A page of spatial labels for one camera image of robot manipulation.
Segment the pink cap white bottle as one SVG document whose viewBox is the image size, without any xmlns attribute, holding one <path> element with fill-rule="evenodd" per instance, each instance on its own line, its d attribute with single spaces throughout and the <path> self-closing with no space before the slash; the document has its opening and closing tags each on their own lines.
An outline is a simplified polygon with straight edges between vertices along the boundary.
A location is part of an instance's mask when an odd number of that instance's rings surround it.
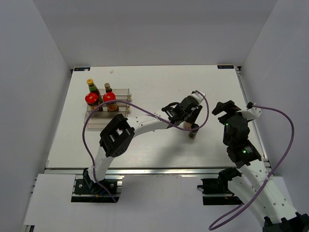
<svg viewBox="0 0 309 232">
<path fill-rule="evenodd" d="M 183 128 L 184 128 L 184 129 L 189 130 L 189 129 L 191 129 L 191 126 L 192 126 L 192 124 L 189 123 L 189 122 L 184 122 L 184 123 L 183 123 Z"/>
</svg>

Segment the red lid sauce jar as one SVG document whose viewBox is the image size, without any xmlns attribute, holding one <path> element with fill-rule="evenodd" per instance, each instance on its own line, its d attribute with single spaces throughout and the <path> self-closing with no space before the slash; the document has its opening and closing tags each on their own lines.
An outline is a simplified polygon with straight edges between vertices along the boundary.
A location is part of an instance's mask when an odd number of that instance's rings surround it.
<svg viewBox="0 0 309 232">
<path fill-rule="evenodd" d="M 105 105 L 108 111 L 110 112 L 119 111 L 119 107 L 117 103 L 115 102 L 115 100 L 116 100 L 116 96 L 113 92 L 107 92 L 103 95 L 103 101 L 107 102 Z"/>
<path fill-rule="evenodd" d="M 95 110 L 95 108 L 101 104 L 96 93 L 88 93 L 84 99 L 91 110 Z"/>
</svg>

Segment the small yellow bottle brown cap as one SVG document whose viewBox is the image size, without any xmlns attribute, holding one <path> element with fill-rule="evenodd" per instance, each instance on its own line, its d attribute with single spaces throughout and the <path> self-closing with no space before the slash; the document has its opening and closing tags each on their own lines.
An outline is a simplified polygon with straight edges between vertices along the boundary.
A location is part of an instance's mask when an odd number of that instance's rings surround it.
<svg viewBox="0 0 309 232">
<path fill-rule="evenodd" d="M 109 83 L 104 84 L 106 93 L 112 92 L 112 88 Z"/>
</svg>

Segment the green bottle yellow cap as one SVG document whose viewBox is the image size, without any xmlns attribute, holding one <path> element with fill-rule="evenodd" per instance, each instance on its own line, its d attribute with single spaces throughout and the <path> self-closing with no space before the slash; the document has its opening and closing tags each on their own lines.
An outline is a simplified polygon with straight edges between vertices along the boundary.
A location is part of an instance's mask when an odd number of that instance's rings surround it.
<svg viewBox="0 0 309 232">
<path fill-rule="evenodd" d="M 97 88 L 97 86 L 94 84 L 93 79 L 89 78 L 89 79 L 87 79 L 86 82 L 88 84 L 89 92 L 95 93 L 98 97 L 99 103 L 103 103 L 103 98 L 101 96 L 101 93 L 100 93 L 99 89 Z"/>
</svg>

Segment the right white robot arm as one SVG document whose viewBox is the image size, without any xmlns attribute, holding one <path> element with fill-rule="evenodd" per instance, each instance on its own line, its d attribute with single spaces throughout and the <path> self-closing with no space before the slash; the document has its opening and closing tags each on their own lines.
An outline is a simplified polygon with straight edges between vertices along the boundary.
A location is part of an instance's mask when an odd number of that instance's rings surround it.
<svg viewBox="0 0 309 232">
<path fill-rule="evenodd" d="M 262 106 L 250 102 L 247 110 L 241 110 L 233 101 L 218 102 L 213 115 L 225 112 L 218 118 L 224 125 L 223 143 L 235 164 L 219 173 L 218 188 L 225 193 L 232 192 L 241 204 L 225 214 L 231 217 L 220 222 L 215 220 L 209 230 L 213 231 L 238 217 L 246 209 L 254 214 L 264 232 L 307 232 L 308 214 L 300 214 L 283 196 L 268 172 L 261 155 L 248 139 L 248 123 L 261 115 Z"/>
</svg>

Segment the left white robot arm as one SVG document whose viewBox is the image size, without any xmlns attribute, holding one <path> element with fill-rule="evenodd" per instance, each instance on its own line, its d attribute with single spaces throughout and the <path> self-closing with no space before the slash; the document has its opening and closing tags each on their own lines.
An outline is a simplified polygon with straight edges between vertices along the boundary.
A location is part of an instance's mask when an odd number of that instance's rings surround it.
<svg viewBox="0 0 309 232">
<path fill-rule="evenodd" d="M 172 102 L 156 113 L 146 111 L 144 116 L 138 117 L 115 115 L 100 133 L 98 153 L 91 156 L 92 165 L 83 172 L 85 187 L 91 193 L 102 189 L 113 192 L 105 180 L 106 172 L 114 158 L 127 151 L 133 138 L 156 130 L 178 129 L 183 122 L 194 123 L 204 100 L 203 93 L 194 91 L 182 102 Z"/>
</svg>

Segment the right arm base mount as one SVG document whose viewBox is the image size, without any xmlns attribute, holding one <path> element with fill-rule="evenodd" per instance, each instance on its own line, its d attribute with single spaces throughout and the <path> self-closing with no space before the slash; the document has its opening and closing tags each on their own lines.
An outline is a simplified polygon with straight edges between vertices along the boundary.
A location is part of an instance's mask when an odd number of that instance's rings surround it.
<svg viewBox="0 0 309 232">
<path fill-rule="evenodd" d="M 202 191 L 203 205 L 240 205 L 242 201 L 228 189 L 228 182 L 241 176 L 236 168 L 227 168 L 220 171 L 217 178 L 201 179 L 197 189 Z"/>
</svg>

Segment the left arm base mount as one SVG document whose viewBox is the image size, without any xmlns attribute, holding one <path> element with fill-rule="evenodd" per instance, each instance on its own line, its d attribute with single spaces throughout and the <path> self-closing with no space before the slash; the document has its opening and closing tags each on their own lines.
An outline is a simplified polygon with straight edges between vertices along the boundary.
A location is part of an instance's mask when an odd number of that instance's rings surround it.
<svg viewBox="0 0 309 232">
<path fill-rule="evenodd" d="M 74 182 L 72 203 L 117 203 L 120 199 L 120 185 L 117 179 L 104 179 L 93 182 L 83 176 Z"/>
</svg>

